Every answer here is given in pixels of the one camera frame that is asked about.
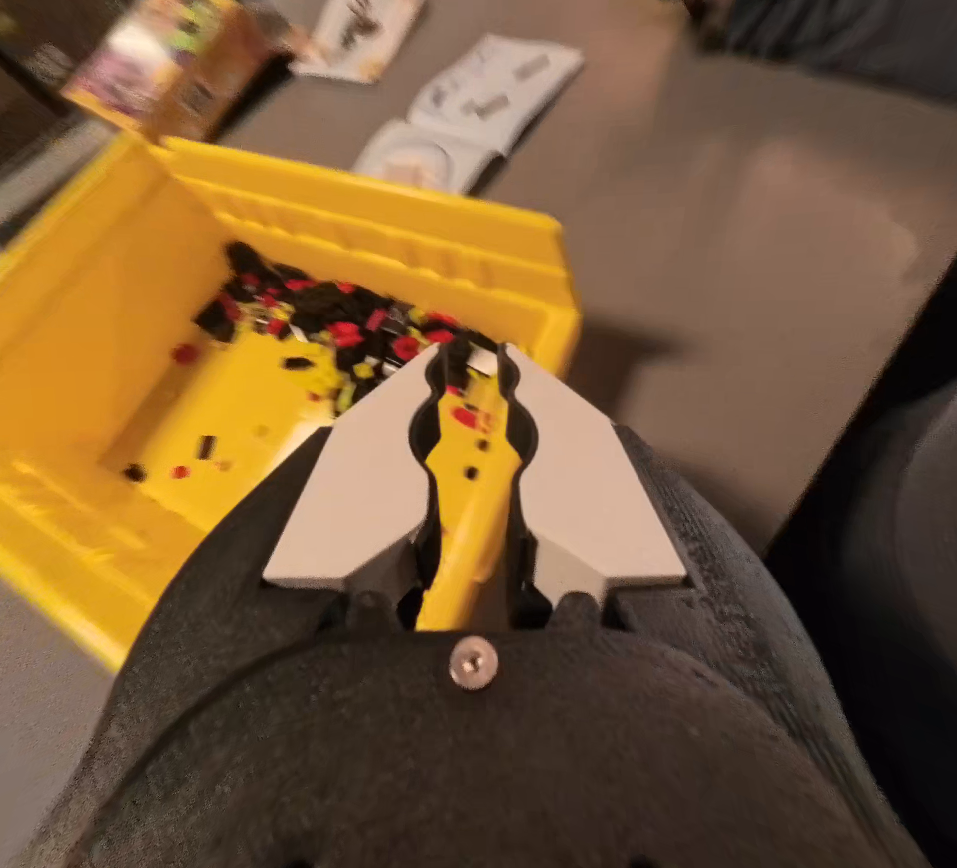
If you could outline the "yellow plastic bin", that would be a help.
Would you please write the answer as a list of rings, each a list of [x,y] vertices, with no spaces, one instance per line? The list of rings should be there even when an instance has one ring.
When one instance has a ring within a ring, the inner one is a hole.
[[[2,579],[108,672],[215,525],[331,417],[321,357],[220,300],[226,247],[568,371],[561,225],[275,157],[118,137],[2,254]]]

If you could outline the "spider instruction booklet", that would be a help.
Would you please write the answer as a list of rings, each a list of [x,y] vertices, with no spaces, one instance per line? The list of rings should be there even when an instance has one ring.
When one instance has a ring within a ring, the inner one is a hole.
[[[326,0],[290,72],[296,78],[375,85],[424,8],[425,0]]]

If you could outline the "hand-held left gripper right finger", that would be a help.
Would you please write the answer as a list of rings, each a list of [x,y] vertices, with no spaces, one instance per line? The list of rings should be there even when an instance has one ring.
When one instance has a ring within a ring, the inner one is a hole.
[[[512,344],[498,351],[509,489],[506,557],[517,609],[581,594],[676,587],[687,568],[616,425]]]

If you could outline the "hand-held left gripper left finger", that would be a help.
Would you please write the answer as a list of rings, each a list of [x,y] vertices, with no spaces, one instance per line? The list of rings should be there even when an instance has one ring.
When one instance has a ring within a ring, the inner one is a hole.
[[[415,542],[435,515],[426,466],[440,440],[440,348],[428,348],[331,427],[267,561],[265,582],[339,593],[408,593]]]

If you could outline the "snake instruction booklet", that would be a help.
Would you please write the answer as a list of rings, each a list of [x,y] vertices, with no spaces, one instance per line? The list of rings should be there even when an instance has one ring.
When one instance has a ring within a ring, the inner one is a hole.
[[[583,53],[550,41],[487,35],[385,123],[354,174],[463,195],[509,158],[522,135],[578,75]]]

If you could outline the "person's grey clothing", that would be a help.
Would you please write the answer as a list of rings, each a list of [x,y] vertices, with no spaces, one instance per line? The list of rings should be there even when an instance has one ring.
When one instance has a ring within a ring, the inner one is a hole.
[[[933,866],[956,849],[956,391],[875,428],[831,576],[835,686]]]

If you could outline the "colourful lego set box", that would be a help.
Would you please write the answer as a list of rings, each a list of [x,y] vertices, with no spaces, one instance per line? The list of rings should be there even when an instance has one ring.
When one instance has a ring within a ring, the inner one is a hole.
[[[269,6],[136,0],[61,88],[77,107],[157,143],[218,133],[266,66],[294,50]]]

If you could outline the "pile of lego pieces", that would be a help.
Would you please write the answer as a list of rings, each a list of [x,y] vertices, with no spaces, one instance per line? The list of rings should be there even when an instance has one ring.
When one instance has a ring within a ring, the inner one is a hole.
[[[426,350],[448,348],[447,391],[489,380],[500,346],[455,315],[224,249],[229,273],[169,353],[171,374],[119,443],[122,478],[206,480],[238,501],[316,431]]]

